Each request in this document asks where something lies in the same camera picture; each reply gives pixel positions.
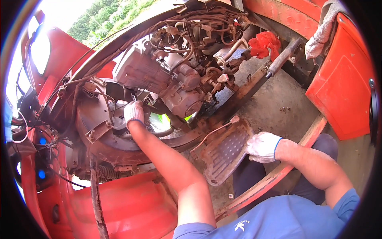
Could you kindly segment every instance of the red vehicle body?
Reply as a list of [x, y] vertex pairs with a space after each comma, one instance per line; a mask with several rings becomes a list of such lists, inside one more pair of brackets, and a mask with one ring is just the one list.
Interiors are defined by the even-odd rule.
[[[315, 33], [325, 0], [244, 0], [247, 11], [264, 16], [309, 39]], [[338, 14], [338, 28], [328, 55], [315, 74], [306, 95], [322, 115], [301, 140], [310, 147], [328, 122], [340, 140], [369, 133], [369, 79], [375, 78], [368, 48], [349, 17]], [[36, 14], [43, 22], [42, 12]], [[31, 72], [38, 100], [44, 105], [54, 93], [58, 81], [89, 48], [60, 29], [48, 31], [51, 53], [40, 75], [32, 61]], [[23, 62], [28, 36], [21, 42]], [[76, 72], [94, 51], [73, 68]], [[112, 77], [115, 62], [106, 64], [98, 77]], [[36, 131], [29, 137], [37, 142]], [[66, 168], [65, 145], [58, 144], [58, 160], [53, 169], [63, 176]], [[217, 220], [236, 212], [268, 191], [292, 169], [279, 165], [270, 175], [216, 212]], [[21, 161], [22, 188], [25, 202], [39, 226], [52, 239], [98, 238], [99, 232], [92, 207], [90, 187], [75, 191], [69, 182], [58, 176], [53, 184], [37, 193], [34, 156]], [[172, 238], [177, 226], [177, 195], [157, 172], [147, 172], [103, 183], [99, 186], [102, 210], [110, 238]], [[59, 221], [52, 217], [57, 205]]]

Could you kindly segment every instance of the hand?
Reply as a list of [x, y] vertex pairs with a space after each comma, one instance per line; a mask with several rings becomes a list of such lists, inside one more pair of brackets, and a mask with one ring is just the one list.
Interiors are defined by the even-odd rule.
[[276, 161], [275, 151], [278, 142], [282, 139], [280, 136], [269, 132], [260, 132], [254, 135], [247, 142], [245, 152], [249, 154], [249, 159], [259, 163], [270, 163]]
[[125, 116], [126, 128], [129, 129], [128, 123], [131, 120], [139, 121], [143, 124], [143, 102], [142, 101], [131, 101], [123, 109], [123, 115]]

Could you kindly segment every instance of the concrete floor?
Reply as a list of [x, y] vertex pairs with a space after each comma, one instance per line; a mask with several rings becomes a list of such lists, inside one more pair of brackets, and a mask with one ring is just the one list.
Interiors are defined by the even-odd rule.
[[[248, 74], [253, 74], [264, 61], [265, 59], [252, 58], [243, 62], [240, 70], [235, 74], [235, 83], [239, 86], [243, 85]], [[224, 102], [224, 98], [230, 95], [232, 95], [230, 91], [221, 92], [220, 96], [217, 96], [219, 105]], [[280, 111], [282, 107], [289, 107], [290, 110]], [[239, 117], [246, 118], [256, 133], [268, 131], [299, 142], [313, 120], [319, 115], [319, 111], [305, 96], [305, 90], [290, 75], [280, 70], [256, 92], [245, 106], [238, 110], [237, 114]], [[369, 145], [370, 136], [339, 141], [329, 124], [325, 131], [338, 141], [338, 163], [347, 173], [358, 194], [361, 195], [374, 157], [374, 148]], [[205, 163], [200, 159], [194, 160], [188, 152], [184, 154], [202, 173]], [[265, 164], [266, 173], [269, 173], [276, 165], [276, 162]], [[274, 189], [284, 195], [293, 189], [299, 177], [299, 171], [292, 171]], [[233, 200], [229, 198], [229, 194], [233, 194], [232, 176], [218, 187], [210, 186], [210, 192], [214, 210], [229, 203]], [[236, 214], [230, 215], [218, 222], [218, 226], [228, 224], [236, 218]]]

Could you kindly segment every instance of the motorcycle engine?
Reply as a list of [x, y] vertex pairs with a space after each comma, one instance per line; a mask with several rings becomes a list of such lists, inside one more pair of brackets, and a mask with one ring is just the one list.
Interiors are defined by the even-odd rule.
[[153, 98], [160, 97], [174, 115], [182, 118], [198, 112], [205, 93], [199, 87], [201, 76], [189, 61], [177, 66], [184, 58], [164, 50], [152, 52], [151, 42], [134, 44], [126, 50], [113, 69], [116, 83], [131, 89], [146, 89]]

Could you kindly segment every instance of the metal footrest plate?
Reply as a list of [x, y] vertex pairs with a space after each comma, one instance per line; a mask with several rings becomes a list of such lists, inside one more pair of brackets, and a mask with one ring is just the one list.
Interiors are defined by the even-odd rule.
[[243, 160], [247, 141], [253, 135], [251, 125], [242, 119], [231, 124], [200, 152], [201, 159], [207, 165], [203, 174], [209, 184], [218, 186], [233, 173]]

